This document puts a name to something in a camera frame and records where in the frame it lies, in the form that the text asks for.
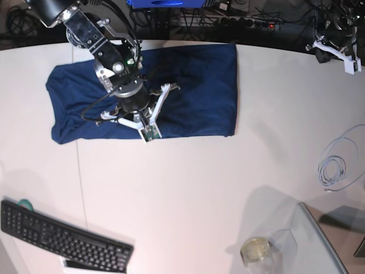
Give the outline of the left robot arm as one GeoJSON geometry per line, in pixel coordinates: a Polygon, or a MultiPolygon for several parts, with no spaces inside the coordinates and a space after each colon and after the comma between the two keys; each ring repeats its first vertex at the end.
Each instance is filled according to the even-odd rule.
{"type": "Polygon", "coordinates": [[[364,1],[330,1],[327,5],[309,4],[318,12],[315,39],[306,49],[315,50],[319,63],[331,59],[358,57],[358,28],[364,26],[364,1]]]}

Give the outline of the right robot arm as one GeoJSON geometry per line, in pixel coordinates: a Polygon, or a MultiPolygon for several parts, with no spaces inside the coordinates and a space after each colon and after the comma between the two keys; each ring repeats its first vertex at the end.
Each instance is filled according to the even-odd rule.
{"type": "Polygon", "coordinates": [[[142,54],[129,20],[114,1],[27,1],[39,20],[53,28],[64,24],[68,41],[87,49],[95,58],[95,72],[109,96],[118,99],[124,113],[141,114],[151,103],[140,75],[142,54]],[[82,6],[102,5],[110,9],[127,28],[117,33],[108,18],[87,15],[82,6]]]}

